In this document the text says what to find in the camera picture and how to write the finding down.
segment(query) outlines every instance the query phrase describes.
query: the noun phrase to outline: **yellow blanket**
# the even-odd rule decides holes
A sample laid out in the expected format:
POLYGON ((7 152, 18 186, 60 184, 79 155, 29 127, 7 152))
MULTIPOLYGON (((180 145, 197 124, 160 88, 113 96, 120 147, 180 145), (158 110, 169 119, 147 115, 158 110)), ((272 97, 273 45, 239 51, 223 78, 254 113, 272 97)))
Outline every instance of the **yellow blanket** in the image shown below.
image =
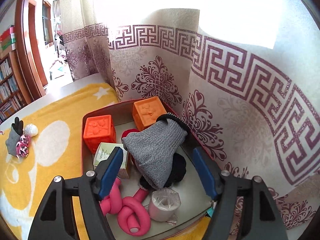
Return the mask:
MULTIPOLYGON (((23 118, 35 124, 39 134, 31 139, 27 158, 8 154, 5 135, 0 135, 0 212, 18 239, 27 240, 33 217, 52 178, 81 176, 82 117, 93 110, 118 102, 115 91, 106 83, 90 84, 23 118)), ((79 236, 87 240, 79 198, 74 198, 79 236)), ((206 218, 175 239, 201 239, 208 225, 206 218)))

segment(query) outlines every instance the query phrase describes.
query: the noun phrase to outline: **bookshelf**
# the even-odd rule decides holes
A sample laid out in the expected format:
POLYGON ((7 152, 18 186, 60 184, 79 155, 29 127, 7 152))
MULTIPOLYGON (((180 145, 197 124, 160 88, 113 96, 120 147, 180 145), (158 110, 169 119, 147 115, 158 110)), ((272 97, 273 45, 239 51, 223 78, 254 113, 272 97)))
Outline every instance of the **bookshelf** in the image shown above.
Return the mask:
POLYGON ((16 51, 11 51, 0 60, 0 124, 30 102, 20 74, 16 51))

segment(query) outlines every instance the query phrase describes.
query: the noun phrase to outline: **red book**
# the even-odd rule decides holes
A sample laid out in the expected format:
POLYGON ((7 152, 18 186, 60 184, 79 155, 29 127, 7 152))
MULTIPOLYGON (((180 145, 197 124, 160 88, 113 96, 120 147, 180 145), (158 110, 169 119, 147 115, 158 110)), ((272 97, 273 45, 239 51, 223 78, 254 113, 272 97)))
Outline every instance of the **red book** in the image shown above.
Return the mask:
POLYGON ((10 25, 9 29, 7 29, 2 35, 0 36, 0 43, 4 41, 4 39, 9 36, 11 33, 14 33, 14 26, 10 25))

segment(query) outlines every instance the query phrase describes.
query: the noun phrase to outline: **white star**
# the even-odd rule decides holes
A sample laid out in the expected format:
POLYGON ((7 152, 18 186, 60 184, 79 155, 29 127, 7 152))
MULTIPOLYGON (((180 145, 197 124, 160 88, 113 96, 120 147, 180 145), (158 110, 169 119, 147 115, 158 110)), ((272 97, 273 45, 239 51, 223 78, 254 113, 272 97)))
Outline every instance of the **white star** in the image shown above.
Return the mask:
POLYGON ((93 95, 97 97, 97 100, 99 100, 102 96, 107 95, 107 94, 108 94, 107 91, 109 91, 109 90, 110 90, 110 88, 105 88, 105 89, 104 89, 104 88, 102 88, 102 87, 99 87, 99 91, 96 92, 96 93, 93 94, 93 95))

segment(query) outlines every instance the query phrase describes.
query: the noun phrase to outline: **pink knotted toy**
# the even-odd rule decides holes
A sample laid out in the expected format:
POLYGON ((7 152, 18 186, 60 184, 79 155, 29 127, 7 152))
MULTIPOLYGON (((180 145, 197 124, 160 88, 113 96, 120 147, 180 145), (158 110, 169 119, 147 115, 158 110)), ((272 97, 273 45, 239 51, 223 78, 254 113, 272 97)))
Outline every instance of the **pink knotted toy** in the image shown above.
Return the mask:
POLYGON ((28 135, 21 135, 20 141, 16 144, 16 157, 19 159, 21 157, 27 157, 29 154, 29 143, 30 143, 30 136, 28 135))
POLYGON ((122 199, 123 208, 118 214, 118 224, 124 232, 131 236, 143 236, 150 230, 150 216, 141 204, 148 193, 147 190, 140 188, 133 197, 128 196, 122 199))
POLYGON ((112 185, 110 194, 106 196, 100 203, 100 207, 103 215, 109 214, 118 214, 122 208, 122 199, 119 190, 121 180, 116 178, 115 182, 112 185))

